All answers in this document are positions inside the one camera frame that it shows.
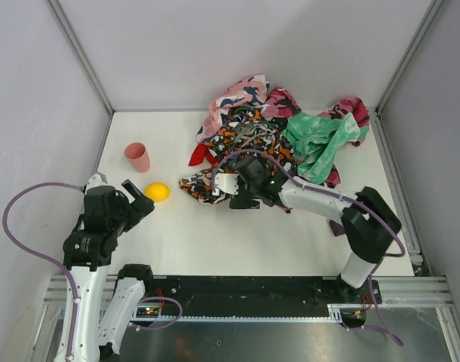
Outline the orange black camouflage cloth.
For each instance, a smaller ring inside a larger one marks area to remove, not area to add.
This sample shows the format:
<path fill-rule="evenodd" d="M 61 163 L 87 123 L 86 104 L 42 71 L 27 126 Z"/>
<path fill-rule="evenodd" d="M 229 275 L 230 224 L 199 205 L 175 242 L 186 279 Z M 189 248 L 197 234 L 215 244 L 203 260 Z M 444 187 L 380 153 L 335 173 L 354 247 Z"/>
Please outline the orange black camouflage cloth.
<path fill-rule="evenodd" d="M 248 156 L 256 156 L 274 176 L 283 167 L 296 174 L 293 146 L 284 136 L 287 118 L 257 117 L 255 111 L 240 109 L 204 145 L 215 158 L 211 167 L 182 178 L 179 188 L 202 204 L 220 204 L 231 195 L 213 192 L 215 173 L 233 173 L 235 165 Z"/>

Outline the red cloth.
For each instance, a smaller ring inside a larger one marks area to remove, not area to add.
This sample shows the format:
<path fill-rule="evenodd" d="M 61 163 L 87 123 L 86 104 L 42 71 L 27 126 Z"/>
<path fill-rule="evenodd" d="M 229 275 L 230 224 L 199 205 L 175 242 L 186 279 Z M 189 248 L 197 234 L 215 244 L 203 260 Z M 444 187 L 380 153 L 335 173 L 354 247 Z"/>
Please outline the red cloth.
<path fill-rule="evenodd" d="M 199 143 L 189 159 L 189 166 L 198 166 L 204 161 L 208 161 L 212 165 L 219 162 L 218 158 L 210 151 L 207 145 Z"/>

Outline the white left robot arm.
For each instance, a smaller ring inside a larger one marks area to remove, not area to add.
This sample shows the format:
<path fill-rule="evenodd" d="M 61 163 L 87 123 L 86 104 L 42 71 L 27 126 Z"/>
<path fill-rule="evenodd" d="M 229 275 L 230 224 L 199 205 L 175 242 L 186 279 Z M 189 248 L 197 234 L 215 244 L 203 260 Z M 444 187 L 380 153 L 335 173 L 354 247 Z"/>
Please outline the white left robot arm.
<path fill-rule="evenodd" d="M 121 185 L 119 191 L 93 176 L 85 187 L 83 212 L 63 243 L 69 275 L 56 361 L 117 361 L 133 310 L 154 286 L 149 265 L 126 264 L 118 273 L 109 307 L 100 311 L 118 238 L 155 209 L 130 180 Z"/>

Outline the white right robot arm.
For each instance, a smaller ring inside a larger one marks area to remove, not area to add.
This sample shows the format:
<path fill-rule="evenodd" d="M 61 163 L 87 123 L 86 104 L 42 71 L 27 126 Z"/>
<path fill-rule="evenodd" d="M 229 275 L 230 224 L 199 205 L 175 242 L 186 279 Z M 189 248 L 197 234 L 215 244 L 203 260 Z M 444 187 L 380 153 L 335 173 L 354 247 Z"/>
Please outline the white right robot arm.
<path fill-rule="evenodd" d="M 338 280 L 359 290 L 386 257 L 402 224 L 377 190 L 366 186 L 357 193 L 344 193 L 291 176 L 282 166 L 273 172 L 262 158 L 248 156 L 235 165 L 236 198 L 250 203 L 309 211 L 344 230 L 351 249 Z"/>

